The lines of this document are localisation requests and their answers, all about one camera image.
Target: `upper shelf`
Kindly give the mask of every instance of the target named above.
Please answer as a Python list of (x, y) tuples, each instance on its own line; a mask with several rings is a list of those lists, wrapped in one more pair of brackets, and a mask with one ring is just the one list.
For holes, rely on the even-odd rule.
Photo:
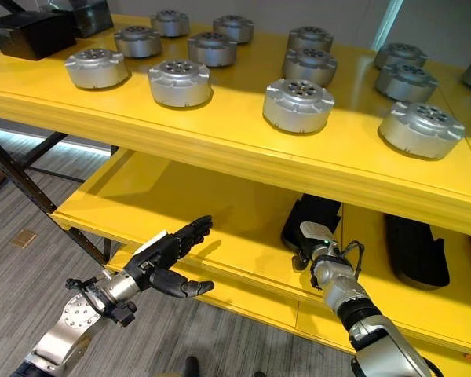
[(428, 63), (440, 80), (438, 89), (444, 95), (452, 114), (466, 125), (467, 141), (471, 147), (471, 88), (462, 83), (463, 68), (444, 67), (435, 62)]
[[(116, 17), (116, 27), (148, 19)], [(194, 26), (192, 34), (208, 27)], [(115, 48), (111, 32), (52, 57), (0, 54), (0, 117), (151, 153), (183, 163), (337, 199), (471, 234), (471, 148), (441, 161), (394, 152), (377, 134), (392, 101), (374, 89), (374, 53), (334, 44), (338, 72), (328, 86), (336, 105), (318, 134), (294, 136), (264, 121), (265, 87), (280, 77), (285, 35), (257, 33), (237, 62), (212, 69), (214, 96), (195, 109), (152, 100), (147, 69), (186, 57), (186, 38), (163, 39), (159, 57), (127, 60), (133, 76), (112, 90), (75, 88), (63, 62), (90, 46)], [(440, 91), (430, 102), (449, 110)]]

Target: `lower shelf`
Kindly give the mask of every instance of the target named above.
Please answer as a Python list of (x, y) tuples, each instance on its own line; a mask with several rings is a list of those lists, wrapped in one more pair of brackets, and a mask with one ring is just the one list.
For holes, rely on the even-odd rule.
[[(279, 238), (300, 196), (299, 192), (122, 149), (53, 218), (63, 226), (138, 247), (162, 229), (175, 231), (198, 216), (212, 214), (213, 232), (182, 260), (182, 268), (223, 276), (231, 284), (245, 284), (283, 302), (294, 300), (324, 308), (321, 292), (310, 285), (309, 271), (292, 270), (292, 254)], [(446, 239), (451, 284), (420, 291), (399, 282), (389, 267), (382, 214), (343, 206), (342, 218), (336, 236), (343, 244), (353, 239), (365, 244), (360, 282), (382, 312), (406, 336), (471, 353), (469, 238), (433, 229), (435, 236)]]
[[(107, 264), (114, 271), (130, 260), (135, 247), (121, 247)], [(212, 280), (215, 288), (197, 299), (245, 317), (259, 320), (303, 338), (353, 353), (347, 332), (338, 318), (326, 307), (305, 304), (282, 298), (225, 276), (198, 270), (179, 261), (174, 271), (193, 280)], [(436, 364), (446, 376), (471, 377), (471, 362), (454, 350), (428, 344), (417, 339), (408, 339), (418, 352)]]

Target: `robotic hand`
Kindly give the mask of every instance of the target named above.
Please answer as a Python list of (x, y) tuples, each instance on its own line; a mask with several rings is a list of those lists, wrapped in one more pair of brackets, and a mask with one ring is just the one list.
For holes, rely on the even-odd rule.
[[(401, 335), (392, 321), (382, 316), (368, 293), (357, 282), (363, 245), (352, 241), (340, 251), (331, 231), (324, 225), (303, 221), (294, 230), (295, 258), (312, 261), (311, 283), (324, 291), (325, 303), (335, 312), (356, 351), (352, 371), (356, 377), (430, 377), (431, 368), (438, 377), (440, 370), (423, 359)], [(346, 255), (358, 247), (360, 258), (356, 271)]]
[(170, 271), (179, 258), (204, 241), (213, 225), (204, 216), (176, 233), (161, 233), (140, 247), (123, 271), (107, 270), (85, 282), (68, 279), (78, 290), (57, 323), (43, 335), (11, 377), (65, 377), (82, 358), (90, 341), (110, 320), (125, 327), (137, 307), (130, 299), (150, 287), (167, 295), (187, 298), (214, 288), (212, 281), (197, 282)]

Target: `wall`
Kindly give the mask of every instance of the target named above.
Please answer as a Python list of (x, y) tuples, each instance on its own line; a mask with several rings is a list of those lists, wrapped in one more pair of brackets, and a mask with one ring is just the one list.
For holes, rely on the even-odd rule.
[(211, 24), (225, 14), (239, 14), (260, 31), (287, 34), (312, 25), (328, 30), (334, 41), (370, 47), (389, 0), (108, 0), (113, 13), (148, 16), (161, 9), (187, 13), (191, 22)]
[(471, 62), (471, 0), (404, 0), (387, 42), (410, 43), (431, 60), (465, 68)]

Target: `shelf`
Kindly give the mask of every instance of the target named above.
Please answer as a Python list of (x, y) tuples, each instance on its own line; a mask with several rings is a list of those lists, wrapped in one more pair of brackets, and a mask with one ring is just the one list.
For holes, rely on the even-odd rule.
[[(114, 271), (121, 271), (135, 250), (135, 247), (121, 247), (107, 267)], [(279, 297), (182, 262), (177, 263), (172, 270), (191, 280), (216, 282), (216, 289), (198, 297), (201, 301), (271, 324), (285, 331), (292, 331), (295, 327), (298, 311), (298, 302), (295, 300)]]
[(450, 284), (423, 291), (402, 284), (389, 268), (384, 215), (344, 206), (343, 240), (361, 241), (366, 248), (360, 283), (375, 305), (405, 335), (471, 353), (471, 242), (468, 236), (432, 227), (433, 236), (445, 239)]
[(466, 125), (466, 138), (471, 147), (471, 88), (462, 83), (464, 68), (444, 67), (434, 62), (429, 69), (440, 80), (438, 89), (443, 94), (454, 117)]
[[(118, 27), (137, 22), (115, 20)], [(193, 25), (192, 34), (208, 29)], [(40, 61), (0, 54), (0, 117), (471, 234), (471, 148), (461, 141), (441, 161), (387, 148), (377, 128), (392, 102), (373, 87), (373, 52), (334, 44), (339, 65), (328, 90), (337, 104), (320, 133), (294, 136), (261, 114), (265, 87), (280, 77), (285, 35), (256, 33), (238, 47), (235, 65), (214, 68), (209, 104), (161, 107), (146, 71), (185, 57), (186, 45), (186, 38), (164, 40), (163, 55), (127, 60), (132, 77), (101, 91), (75, 88), (63, 62), (88, 46), (114, 49), (110, 31)], [(439, 90), (430, 101), (448, 110)]]
[[(332, 345), (333, 347), (340, 350), (350, 349), (345, 329), (337, 318), (333, 313), (319, 311), (316, 306), (300, 303), (296, 330), (298, 334), (311, 340), (323, 342), (324, 339), (334, 339), (336, 345)], [(422, 340), (412, 338), (407, 340), (423, 357), (437, 365), (445, 376), (471, 377), (471, 361), (466, 360), (463, 353), (447, 350)]]
[[(135, 247), (121, 247), (107, 267), (115, 271), (130, 260)], [(221, 275), (206, 273), (180, 260), (173, 268), (193, 280), (212, 280), (215, 289), (197, 297), (198, 300), (230, 310), (265, 324), (281, 328), (303, 338), (353, 353), (348, 336), (340, 321), (327, 308), (311, 306), (255, 289)], [(446, 350), (417, 339), (408, 339), (418, 352), (437, 364), (446, 376), (471, 377), (471, 362), (462, 353)]]
[(306, 273), (293, 272), (292, 253), (280, 241), (281, 228), (300, 197), (283, 188), (119, 149), (53, 218), (138, 247), (162, 229), (174, 232), (212, 214), (213, 232), (185, 263), (288, 298), (317, 300), (320, 293), (310, 287)]
[[(213, 232), (192, 249), (185, 265), (324, 308), (320, 291), (310, 285), (309, 272), (292, 270), (292, 254), (279, 239), (300, 196), (120, 149), (53, 218), (138, 247), (162, 229), (172, 232), (198, 216), (212, 214)], [(366, 244), (360, 281), (405, 335), (471, 353), (471, 246), (466, 236), (435, 229), (435, 236), (446, 238), (451, 285), (419, 291), (396, 280), (389, 268), (382, 214), (344, 205), (338, 230), (344, 244), (352, 239)]]

